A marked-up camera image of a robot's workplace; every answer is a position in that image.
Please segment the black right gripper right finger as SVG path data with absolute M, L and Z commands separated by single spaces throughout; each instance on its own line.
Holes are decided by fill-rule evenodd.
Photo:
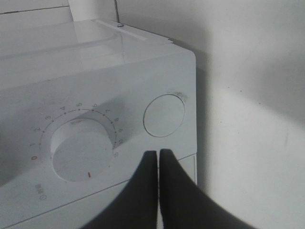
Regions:
M 170 149 L 160 150 L 160 207 L 165 229 L 252 229 L 204 194 Z

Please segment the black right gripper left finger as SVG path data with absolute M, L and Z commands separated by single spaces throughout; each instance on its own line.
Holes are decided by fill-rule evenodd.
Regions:
M 158 210 L 156 151 L 146 151 L 132 178 L 84 229 L 155 229 Z

